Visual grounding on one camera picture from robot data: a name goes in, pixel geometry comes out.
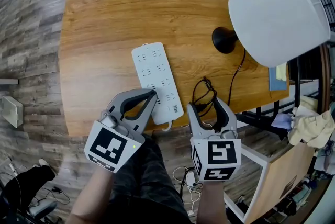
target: power outlet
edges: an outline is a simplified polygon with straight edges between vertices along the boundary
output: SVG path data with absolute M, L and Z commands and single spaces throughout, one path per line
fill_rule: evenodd
M 189 171 L 186 175 L 186 185 L 188 187 L 193 187 L 195 185 L 195 176 L 193 171 Z

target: camouflage pants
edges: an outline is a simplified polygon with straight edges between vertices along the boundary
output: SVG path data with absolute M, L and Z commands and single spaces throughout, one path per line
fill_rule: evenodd
M 159 146 L 147 135 L 145 143 L 115 174 L 110 201 L 119 195 L 149 199 L 188 217 L 179 193 L 166 172 Z

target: wooden floor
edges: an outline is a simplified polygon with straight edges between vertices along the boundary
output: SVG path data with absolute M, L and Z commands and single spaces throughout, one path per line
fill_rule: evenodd
M 69 137 L 64 119 L 58 65 L 64 4 L 65 0 L 0 0 L 0 78 L 19 79 L 18 85 L 0 86 L 0 96 L 10 95 L 24 105 L 24 124 L 18 129 L 0 118 L 0 160 L 6 158 L 7 152 L 17 167 L 31 168 L 39 158 L 55 167 L 58 176 L 46 187 L 57 186 L 70 197 L 70 204 L 60 204 L 52 213 L 65 220 L 94 164 L 83 154 L 86 138 Z M 170 175 L 180 165 L 192 166 L 188 128 L 154 135 Z M 244 144 L 266 155 L 286 145 L 276 136 L 254 129 L 242 131 L 240 136 Z M 260 168 L 246 159 L 242 162 L 239 174 L 225 183 L 225 190 L 233 200 L 244 194 L 250 202 Z M 182 172 L 180 169 L 176 176 L 181 177 Z M 6 183 L 9 177 L 2 174 L 1 179 Z M 42 189 L 38 197 L 46 193 Z M 186 191 L 184 199 L 190 201 Z

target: white lamp shade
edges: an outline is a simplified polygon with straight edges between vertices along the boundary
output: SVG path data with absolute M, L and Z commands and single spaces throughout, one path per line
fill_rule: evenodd
M 261 65 L 274 67 L 330 39 L 321 0 L 229 0 L 234 30 Z

